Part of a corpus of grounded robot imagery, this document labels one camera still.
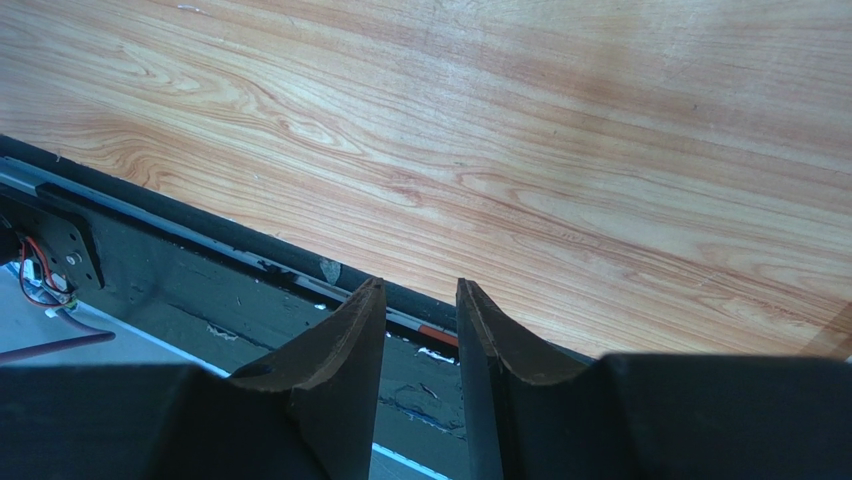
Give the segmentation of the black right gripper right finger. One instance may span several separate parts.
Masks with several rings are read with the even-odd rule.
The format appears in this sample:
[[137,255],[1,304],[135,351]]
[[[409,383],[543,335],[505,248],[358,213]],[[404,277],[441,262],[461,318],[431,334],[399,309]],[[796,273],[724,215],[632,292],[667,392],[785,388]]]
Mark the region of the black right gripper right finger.
[[847,479],[851,367],[611,353],[585,364],[457,284],[475,479]]

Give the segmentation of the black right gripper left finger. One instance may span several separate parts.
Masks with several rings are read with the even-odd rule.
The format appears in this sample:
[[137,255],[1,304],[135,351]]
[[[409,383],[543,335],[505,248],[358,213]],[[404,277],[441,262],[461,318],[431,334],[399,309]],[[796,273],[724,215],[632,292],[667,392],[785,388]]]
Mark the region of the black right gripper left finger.
[[192,364],[5,367],[5,479],[365,479],[385,340],[381,279],[278,350]]

